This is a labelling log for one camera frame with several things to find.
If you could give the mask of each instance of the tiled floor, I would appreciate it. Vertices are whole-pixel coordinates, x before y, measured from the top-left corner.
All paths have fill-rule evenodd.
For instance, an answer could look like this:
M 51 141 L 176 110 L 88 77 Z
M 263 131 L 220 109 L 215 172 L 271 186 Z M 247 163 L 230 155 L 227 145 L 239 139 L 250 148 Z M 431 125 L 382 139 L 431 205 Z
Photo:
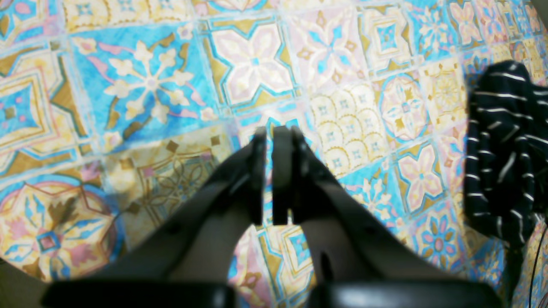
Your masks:
M 288 125 L 410 249 L 502 293 L 501 243 L 463 220 L 466 90 L 512 58 L 545 85 L 547 38 L 526 0 L 1 1 L 0 256 L 44 280 L 99 269 L 256 127 Z M 298 306 L 310 253 L 271 206 L 229 279 L 252 307 Z

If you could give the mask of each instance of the black and white striped cloth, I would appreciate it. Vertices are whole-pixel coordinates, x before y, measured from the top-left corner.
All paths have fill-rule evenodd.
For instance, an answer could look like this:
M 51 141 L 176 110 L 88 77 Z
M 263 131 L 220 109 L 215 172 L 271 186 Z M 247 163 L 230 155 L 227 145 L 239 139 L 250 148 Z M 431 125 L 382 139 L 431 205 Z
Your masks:
M 469 99 L 465 215 L 472 227 L 522 247 L 544 212 L 548 88 L 519 62 L 494 64 Z

